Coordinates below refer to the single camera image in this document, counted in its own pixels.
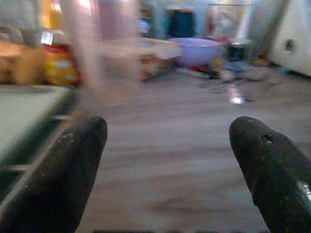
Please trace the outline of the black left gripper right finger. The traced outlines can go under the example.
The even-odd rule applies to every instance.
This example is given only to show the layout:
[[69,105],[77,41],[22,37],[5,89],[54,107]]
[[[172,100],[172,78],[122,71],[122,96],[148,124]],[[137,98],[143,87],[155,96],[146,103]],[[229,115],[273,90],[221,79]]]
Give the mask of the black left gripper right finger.
[[311,231],[311,161],[285,135],[242,116],[229,127],[253,203],[272,233]]

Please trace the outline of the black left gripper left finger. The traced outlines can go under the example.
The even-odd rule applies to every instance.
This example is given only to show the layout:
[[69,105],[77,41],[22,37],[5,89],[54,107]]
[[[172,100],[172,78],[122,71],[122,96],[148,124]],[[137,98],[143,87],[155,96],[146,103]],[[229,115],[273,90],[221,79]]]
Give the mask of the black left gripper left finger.
[[1,232],[75,232],[106,141],[107,123],[99,116],[63,131],[1,202]]

